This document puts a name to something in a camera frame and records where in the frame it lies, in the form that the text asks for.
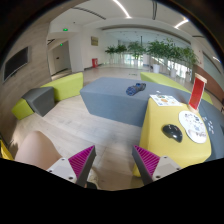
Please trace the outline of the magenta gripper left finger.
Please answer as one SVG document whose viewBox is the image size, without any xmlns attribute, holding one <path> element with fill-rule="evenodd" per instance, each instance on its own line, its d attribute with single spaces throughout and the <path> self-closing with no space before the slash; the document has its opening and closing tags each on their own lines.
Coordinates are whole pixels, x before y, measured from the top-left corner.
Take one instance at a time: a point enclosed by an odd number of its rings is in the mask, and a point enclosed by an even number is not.
<svg viewBox="0 0 224 224">
<path fill-rule="evenodd" d="M 90 146 L 69 159 L 60 158 L 48 172 L 84 187 L 95 157 L 95 146 Z"/>
</svg>

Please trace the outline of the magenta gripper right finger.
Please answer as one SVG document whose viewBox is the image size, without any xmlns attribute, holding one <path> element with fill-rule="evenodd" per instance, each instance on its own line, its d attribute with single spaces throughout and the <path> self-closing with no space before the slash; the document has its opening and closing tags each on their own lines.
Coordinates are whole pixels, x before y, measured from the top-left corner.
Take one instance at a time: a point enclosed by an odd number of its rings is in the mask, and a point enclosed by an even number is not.
<svg viewBox="0 0 224 224">
<path fill-rule="evenodd" d="M 168 156 L 159 157 L 140 146 L 133 146 L 132 155 L 144 185 L 181 170 Z"/>
</svg>

